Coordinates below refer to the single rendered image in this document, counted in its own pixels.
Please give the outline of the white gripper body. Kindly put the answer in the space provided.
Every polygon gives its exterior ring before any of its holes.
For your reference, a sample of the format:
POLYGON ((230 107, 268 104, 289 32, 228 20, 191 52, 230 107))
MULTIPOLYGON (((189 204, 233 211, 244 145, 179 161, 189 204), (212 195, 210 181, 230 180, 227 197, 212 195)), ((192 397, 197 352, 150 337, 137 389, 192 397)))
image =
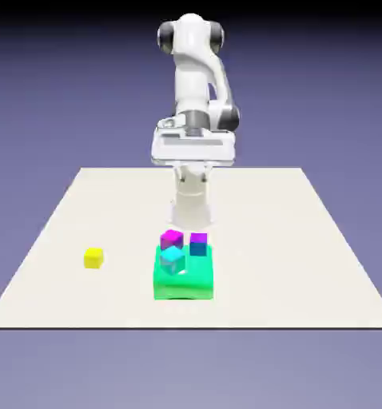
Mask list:
POLYGON ((206 163, 230 166, 235 160, 235 134, 229 131, 202 129, 197 136, 185 133, 185 128, 156 128, 151 147, 156 165, 206 163))

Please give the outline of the small magenta cube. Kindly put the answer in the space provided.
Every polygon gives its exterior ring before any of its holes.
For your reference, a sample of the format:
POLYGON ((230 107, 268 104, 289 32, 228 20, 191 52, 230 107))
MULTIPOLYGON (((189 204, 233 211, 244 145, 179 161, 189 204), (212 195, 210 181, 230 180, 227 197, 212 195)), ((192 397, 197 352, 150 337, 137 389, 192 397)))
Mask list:
POLYGON ((184 246, 184 234, 181 231, 168 229, 160 235, 160 248, 165 250, 170 247, 182 249, 184 246))

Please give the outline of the small purple cube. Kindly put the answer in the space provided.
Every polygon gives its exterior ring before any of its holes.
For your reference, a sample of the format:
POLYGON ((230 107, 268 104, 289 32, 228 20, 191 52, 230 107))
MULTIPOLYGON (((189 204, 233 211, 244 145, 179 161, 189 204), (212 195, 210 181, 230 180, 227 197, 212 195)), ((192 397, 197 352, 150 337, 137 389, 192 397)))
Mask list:
POLYGON ((206 256, 208 234, 206 232, 192 232, 189 239, 189 254, 191 256, 206 256))

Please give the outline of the small cyan cube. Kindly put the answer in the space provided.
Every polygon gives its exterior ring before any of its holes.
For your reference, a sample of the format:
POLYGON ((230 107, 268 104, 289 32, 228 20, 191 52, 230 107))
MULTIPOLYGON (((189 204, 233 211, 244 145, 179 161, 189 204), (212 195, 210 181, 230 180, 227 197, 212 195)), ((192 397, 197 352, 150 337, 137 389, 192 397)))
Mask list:
POLYGON ((170 275, 176 275, 185 270, 185 251, 183 248, 171 246, 161 250, 161 268, 170 275))

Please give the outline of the small yellow cube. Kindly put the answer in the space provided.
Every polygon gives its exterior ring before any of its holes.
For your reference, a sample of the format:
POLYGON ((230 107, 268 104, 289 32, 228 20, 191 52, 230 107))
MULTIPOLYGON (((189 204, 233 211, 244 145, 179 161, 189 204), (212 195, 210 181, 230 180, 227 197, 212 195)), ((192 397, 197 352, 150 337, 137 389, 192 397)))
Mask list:
POLYGON ((84 257, 83 264, 88 269, 99 269, 104 262, 104 252, 102 248, 87 248, 84 257))

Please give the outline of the large green box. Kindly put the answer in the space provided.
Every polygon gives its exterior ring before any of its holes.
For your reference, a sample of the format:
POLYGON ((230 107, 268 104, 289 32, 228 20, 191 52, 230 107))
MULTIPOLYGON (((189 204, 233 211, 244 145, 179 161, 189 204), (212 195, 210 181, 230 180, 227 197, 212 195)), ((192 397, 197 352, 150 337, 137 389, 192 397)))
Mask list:
POLYGON ((155 252, 153 266, 153 296, 155 300, 211 300, 213 298, 213 250, 207 245, 205 256, 189 254, 185 245, 185 269, 177 274, 169 274, 161 264, 161 247, 155 252))

